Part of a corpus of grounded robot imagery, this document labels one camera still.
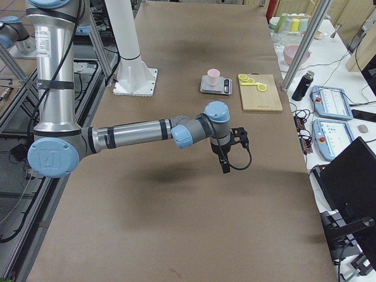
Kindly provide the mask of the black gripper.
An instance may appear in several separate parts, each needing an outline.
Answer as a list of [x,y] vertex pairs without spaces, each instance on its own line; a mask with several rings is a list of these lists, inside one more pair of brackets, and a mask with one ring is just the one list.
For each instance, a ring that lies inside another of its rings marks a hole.
[[223,174],[229,173],[230,172],[230,165],[229,165],[229,162],[227,161],[227,159],[228,159],[227,154],[230,151],[230,145],[226,144],[226,145],[219,146],[219,145],[215,145],[213,143],[211,143],[210,145],[211,145],[211,149],[212,149],[213,153],[218,155]]

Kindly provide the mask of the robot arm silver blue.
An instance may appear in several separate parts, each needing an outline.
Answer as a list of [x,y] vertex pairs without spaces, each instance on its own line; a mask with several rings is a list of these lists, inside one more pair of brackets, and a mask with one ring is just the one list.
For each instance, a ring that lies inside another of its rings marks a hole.
[[39,122],[31,126],[28,163],[40,175],[60,178],[87,156],[105,149],[173,139],[183,149],[209,139],[221,169],[229,172],[233,145],[228,106],[209,103],[191,119],[178,116],[109,127],[93,127],[92,118],[76,121],[73,39],[91,31],[88,1],[27,1],[26,15],[35,28]]

